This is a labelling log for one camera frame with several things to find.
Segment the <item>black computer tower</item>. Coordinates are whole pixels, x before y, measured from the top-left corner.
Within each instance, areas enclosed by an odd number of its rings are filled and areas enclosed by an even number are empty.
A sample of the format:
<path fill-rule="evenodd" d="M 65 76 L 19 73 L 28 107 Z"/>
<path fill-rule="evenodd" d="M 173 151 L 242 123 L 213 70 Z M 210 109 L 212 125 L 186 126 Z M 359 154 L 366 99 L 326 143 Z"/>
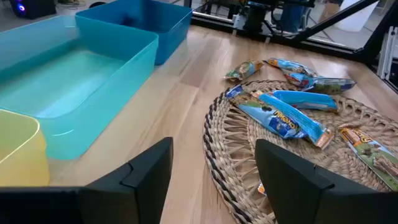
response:
<path fill-rule="evenodd" d="M 54 0 L 9 0 L 13 13 L 24 19 L 37 19 L 57 13 Z"/>

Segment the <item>yellow plastic bin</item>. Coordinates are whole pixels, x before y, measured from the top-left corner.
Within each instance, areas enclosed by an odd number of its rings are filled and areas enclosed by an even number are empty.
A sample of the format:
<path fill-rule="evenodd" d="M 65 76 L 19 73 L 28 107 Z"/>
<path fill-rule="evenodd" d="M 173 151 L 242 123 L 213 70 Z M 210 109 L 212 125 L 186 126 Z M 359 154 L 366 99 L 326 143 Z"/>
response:
<path fill-rule="evenodd" d="M 35 118 L 0 110 L 0 187 L 48 185 L 46 146 Z"/>

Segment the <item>black aluminium frame rails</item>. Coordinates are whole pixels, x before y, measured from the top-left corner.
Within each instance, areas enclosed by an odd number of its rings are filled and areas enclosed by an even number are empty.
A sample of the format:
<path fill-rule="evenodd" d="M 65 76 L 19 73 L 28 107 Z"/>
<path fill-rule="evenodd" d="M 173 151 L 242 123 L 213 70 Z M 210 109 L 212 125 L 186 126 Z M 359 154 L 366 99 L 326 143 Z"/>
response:
<path fill-rule="evenodd" d="M 321 23 L 293 34 L 288 34 L 285 29 L 277 33 L 272 29 L 271 24 L 265 20 L 260 23 L 260 25 L 265 28 L 264 31 L 247 31 L 243 29 L 241 25 L 235 27 L 231 19 L 212 18 L 209 14 L 201 14 L 199 12 L 192 12 L 191 24 L 231 33 L 233 35 L 248 37 L 258 41 L 263 40 L 267 43 L 272 42 L 296 49 L 308 50 L 360 62 L 365 64 L 372 71 L 375 71 L 374 65 L 376 63 L 385 62 L 383 57 L 387 55 L 387 52 L 383 49 L 384 40 L 398 34 L 398 0 L 392 1 L 391 8 L 381 19 L 375 31 L 369 36 L 367 42 L 358 49 L 322 42 L 311 38 L 315 34 L 353 16 L 375 2 L 376 0 L 359 0 L 341 12 L 321 21 Z"/>

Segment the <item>green brown granola bar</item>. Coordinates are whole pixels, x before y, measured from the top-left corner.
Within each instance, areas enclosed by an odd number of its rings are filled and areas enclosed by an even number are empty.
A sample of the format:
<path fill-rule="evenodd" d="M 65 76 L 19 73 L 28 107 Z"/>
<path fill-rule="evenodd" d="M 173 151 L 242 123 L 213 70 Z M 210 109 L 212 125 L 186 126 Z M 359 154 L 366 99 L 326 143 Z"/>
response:
<path fill-rule="evenodd" d="M 341 125 L 338 132 L 357 157 L 391 190 L 398 192 L 398 158 L 358 126 Z"/>

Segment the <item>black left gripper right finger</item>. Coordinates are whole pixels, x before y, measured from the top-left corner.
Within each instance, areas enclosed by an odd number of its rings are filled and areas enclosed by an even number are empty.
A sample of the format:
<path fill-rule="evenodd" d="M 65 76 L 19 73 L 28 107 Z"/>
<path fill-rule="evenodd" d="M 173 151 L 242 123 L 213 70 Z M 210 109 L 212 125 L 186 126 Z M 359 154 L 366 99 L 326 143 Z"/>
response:
<path fill-rule="evenodd" d="M 322 197 L 348 179 L 265 139 L 256 141 L 255 160 L 278 224 L 332 224 Z"/>

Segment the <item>green orange granola bar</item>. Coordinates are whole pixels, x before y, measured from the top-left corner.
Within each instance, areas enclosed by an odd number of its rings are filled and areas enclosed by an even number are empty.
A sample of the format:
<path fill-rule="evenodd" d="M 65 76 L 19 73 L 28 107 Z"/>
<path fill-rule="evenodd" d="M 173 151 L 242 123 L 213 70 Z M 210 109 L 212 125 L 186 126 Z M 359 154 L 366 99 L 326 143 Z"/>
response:
<path fill-rule="evenodd" d="M 261 60 L 247 60 L 235 69 L 229 71 L 225 76 L 225 80 L 231 82 L 241 82 L 251 75 L 255 74 L 264 66 L 264 62 Z"/>

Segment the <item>round woven straw placemat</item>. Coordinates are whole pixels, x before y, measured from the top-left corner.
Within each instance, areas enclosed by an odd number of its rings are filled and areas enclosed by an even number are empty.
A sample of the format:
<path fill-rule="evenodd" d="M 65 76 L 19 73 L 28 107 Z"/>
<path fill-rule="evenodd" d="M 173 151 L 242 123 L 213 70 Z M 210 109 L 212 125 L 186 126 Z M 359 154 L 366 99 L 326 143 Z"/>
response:
<path fill-rule="evenodd" d="M 247 82 L 242 87 L 250 94 L 258 90 L 268 94 L 276 90 L 299 91 L 277 80 Z M 205 117 L 203 145 L 213 181 L 239 224 L 278 224 L 268 196 L 257 191 L 262 183 L 255 160 L 258 139 L 349 180 L 322 197 L 320 211 L 332 219 L 332 224 L 398 224 L 398 192 L 362 162 L 338 132 L 341 125 L 358 126 L 398 158 L 397 121 L 353 99 L 335 95 L 337 112 L 302 110 L 334 134 L 331 143 L 321 150 L 306 138 L 283 139 L 270 132 L 235 107 L 226 98 L 227 91 L 214 100 Z"/>

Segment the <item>teal plastic bin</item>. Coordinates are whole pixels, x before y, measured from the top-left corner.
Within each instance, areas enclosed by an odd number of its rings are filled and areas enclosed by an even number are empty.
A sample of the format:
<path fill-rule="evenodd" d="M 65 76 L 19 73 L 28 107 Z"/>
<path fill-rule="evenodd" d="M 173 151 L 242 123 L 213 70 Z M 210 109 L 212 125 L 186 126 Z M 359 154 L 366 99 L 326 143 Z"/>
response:
<path fill-rule="evenodd" d="M 150 77 L 158 43 L 74 16 L 2 31 L 0 108 L 37 119 L 49 157 L 80 157 Z"/>

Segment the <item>dark blue granola bar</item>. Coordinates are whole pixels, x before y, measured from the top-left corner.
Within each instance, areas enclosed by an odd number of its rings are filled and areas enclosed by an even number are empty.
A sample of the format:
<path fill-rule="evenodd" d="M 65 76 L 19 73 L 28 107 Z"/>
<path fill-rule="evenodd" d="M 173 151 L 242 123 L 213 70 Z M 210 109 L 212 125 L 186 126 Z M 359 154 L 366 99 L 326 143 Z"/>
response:
<path fill-rule="evenodd" d="M 294 119 L 246 92 L 241 85 L 228 90 L 226 98 L 235 107 L 283 139 L 307 136 Z"/>

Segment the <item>blue plastic bin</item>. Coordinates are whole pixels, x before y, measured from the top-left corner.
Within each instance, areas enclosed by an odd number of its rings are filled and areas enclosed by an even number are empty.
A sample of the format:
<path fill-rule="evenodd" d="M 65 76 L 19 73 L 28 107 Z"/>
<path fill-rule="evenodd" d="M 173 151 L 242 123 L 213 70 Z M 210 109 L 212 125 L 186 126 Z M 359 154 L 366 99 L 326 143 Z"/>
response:
<path fill-rule="evenodd" d="M 153 32 L 159 36 L 155 64 L 164 64 L 187 36 L 193 10 L 156 0 L 115 0 L 77 16 Z"/>

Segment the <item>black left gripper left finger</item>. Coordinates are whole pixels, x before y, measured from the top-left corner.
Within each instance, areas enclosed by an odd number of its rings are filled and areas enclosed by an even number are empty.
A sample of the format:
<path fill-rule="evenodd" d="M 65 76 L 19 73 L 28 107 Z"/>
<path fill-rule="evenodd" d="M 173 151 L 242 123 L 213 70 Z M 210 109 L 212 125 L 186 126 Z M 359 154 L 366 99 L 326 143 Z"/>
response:
<path fill-rule="evenodd" d="M 173 164 L 166 137 L 79 191 L 84 224 L 159 224 Z"/>

